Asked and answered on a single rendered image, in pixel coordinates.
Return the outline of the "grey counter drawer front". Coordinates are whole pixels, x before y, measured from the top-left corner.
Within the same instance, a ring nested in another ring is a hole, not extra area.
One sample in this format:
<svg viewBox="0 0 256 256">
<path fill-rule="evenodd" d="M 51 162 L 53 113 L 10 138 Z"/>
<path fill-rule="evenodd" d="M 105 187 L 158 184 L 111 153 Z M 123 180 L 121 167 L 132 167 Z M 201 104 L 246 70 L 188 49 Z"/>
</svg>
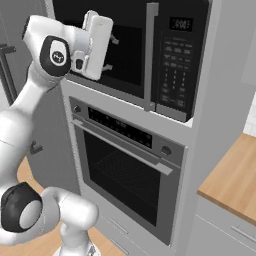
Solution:
<svg viewBox="0 0 256 256">
<path fill-rule="evenodd" d="M 197 214 L 218 230 L 256 252 L 256 243 L 231 229 L 231 226 L 240 226 L 244 231 L 256 234 L 256 226 L 202 197 L 198 200 Z"/>
</svg>

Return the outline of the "steel built-in oven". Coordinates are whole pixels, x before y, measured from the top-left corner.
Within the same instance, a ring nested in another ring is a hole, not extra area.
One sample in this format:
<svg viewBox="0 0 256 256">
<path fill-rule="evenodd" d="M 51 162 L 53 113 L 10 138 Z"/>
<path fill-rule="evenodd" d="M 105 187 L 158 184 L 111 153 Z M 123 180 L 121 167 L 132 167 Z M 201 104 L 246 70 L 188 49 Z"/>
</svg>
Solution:
<svg viewBox="0 0 256 256">
<path fill-rule="evenodd" d="M 74 97 L 83 181 L 161 242 L 171 242 L 185 147 Z"/>
</svg>

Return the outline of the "grey tall appliance cabinet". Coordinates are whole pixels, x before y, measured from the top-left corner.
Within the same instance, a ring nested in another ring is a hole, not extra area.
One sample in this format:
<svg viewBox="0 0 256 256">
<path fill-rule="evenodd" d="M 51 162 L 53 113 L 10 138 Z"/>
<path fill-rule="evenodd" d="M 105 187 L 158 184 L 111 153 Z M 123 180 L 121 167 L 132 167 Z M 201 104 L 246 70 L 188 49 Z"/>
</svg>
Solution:
<svg viewBox="0 0 256 256">
<path fill-rule="evenodd" d="M 211 0 L 208 35 L 199 77 L 195 115 L 181 123 L 71 80 L 63 81 L 64 98 L 75 96 L 110 114 L 146 128 L 185 147 L 171 243 L 166 245 L 82 180 L 69 104 L 64 102 L 80 194 L 132 233 L 148 232 L 174 256 L 186 256 L 198 203 L 197 189 L 244 130 L 256 87 L 250 58 L 256 33 L 256 0 Z"/>
</svg>

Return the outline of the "black microwave door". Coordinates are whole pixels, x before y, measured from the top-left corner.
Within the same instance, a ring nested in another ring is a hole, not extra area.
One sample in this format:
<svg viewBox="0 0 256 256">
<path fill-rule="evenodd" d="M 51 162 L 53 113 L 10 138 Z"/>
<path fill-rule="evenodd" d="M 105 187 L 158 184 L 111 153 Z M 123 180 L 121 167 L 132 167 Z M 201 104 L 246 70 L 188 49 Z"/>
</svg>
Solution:
<svg viewBox="0 0 256 256">
<path fill-rule="evenodd" d="M 104 66 L 111 71 L 102 72 L 98 87 L 124 101 L 143 107 L 145 75 L 146 4 L 151 0 L 53 0 L 55 18 L 80 27 L 87 11 L 93 10 L 113 20 L 111 36 Z"/>
</svg>

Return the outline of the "black microwave oven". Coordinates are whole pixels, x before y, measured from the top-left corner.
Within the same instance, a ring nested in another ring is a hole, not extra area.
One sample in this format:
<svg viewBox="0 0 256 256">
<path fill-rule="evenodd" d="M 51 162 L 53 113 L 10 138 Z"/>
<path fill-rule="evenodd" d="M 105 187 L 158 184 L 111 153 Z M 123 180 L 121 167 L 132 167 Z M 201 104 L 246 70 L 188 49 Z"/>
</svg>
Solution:
<svg viewBox="0 0 256 256">
<path fill-rule="evenodd" d="M 154 26 L 152 111 L 186 122 L 194 113 L 211 0 L 151 1 L 159 4 Z M 101 78 L 92 81 L 73 71 L 68 79 L 106 93 L 98 87 Z M 185 108 L 176 105 L 177 99 L 185 101 Z"/>
</svg>

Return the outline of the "grey fridge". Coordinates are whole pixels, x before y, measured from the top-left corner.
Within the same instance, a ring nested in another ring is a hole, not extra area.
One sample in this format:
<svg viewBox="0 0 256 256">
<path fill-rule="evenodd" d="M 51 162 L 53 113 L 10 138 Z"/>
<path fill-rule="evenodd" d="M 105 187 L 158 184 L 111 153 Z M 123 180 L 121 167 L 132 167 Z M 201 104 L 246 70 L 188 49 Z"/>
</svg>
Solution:
<svg viewBox="0 0 256 256">
<path fill-rule="evenodd" d="M 50 0 L 0 0 L 0 44 L 14 46 L 6 55 L 17 94 L 26 82 L 31 54 L 22 41 L 26 20 L 31 15 L 47 14 Z M 0 80 L 0 112 L 9 106 Z M 60 87 L 46 93 L 34 116 L 32 141 L 43 146 L 37 154 L 27 154 L 34 179 L 44 188 L 59 187 L 80 192 Z"/>
</svg>

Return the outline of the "grey drawer under oven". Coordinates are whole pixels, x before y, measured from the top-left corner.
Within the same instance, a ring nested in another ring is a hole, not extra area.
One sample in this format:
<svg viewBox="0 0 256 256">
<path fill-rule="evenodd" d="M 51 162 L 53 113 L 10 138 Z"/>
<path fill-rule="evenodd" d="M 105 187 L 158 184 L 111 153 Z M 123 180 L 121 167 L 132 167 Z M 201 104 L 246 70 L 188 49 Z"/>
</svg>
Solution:
<svg viewBox="0 0 256 256">
<path fill-rule="evenodd" d="M 125 234 L 109 221 L 110 217 L 99 215 L 95 228 L 110 240 L 125 256 L 174 256 L 170 248 L 157 242 L 148 232 Z"/>
</svg>

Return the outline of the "glass oven door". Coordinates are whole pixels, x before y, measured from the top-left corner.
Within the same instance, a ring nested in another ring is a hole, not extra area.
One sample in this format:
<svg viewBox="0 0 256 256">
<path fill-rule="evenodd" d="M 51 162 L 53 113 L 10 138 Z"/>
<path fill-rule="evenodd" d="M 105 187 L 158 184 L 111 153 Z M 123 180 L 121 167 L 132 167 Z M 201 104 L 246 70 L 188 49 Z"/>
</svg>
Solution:
<svg viewBox="0 0 256 256">
<path fill-rule="evenodd" d="M 166 176 L 74 125 L 84 183 L 161 242 L 171 243 L 181 168 Z"/>
</svg>

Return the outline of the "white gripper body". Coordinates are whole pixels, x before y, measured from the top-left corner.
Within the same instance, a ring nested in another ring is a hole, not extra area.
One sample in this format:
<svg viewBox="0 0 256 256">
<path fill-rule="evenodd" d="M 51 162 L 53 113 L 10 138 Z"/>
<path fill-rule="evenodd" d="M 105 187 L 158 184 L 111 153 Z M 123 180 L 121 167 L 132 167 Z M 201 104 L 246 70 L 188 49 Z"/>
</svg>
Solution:
<svg viewBox="0 0 256 256">
<path fill-rule="evenodd" d="M 89 10 L 84 16 L 83 29 L 89 34 L 89 51 L 85 55 L 82 74 L 99 80 L 111 36 L 113 20 Z"/>
</svg>

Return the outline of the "grey counter cupboard door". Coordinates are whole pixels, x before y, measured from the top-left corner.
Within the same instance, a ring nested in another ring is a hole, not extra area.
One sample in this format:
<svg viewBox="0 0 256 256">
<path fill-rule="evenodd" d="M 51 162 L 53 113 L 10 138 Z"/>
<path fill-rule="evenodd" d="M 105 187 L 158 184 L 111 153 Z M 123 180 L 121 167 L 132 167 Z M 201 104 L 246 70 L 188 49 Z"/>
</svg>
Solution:
<svg viewBox="0 0 256 256">
<path fill-rule="evenodd" d="M 186 256 L 256 256 L 256 249 L 197 215 Z"/>
</svg>

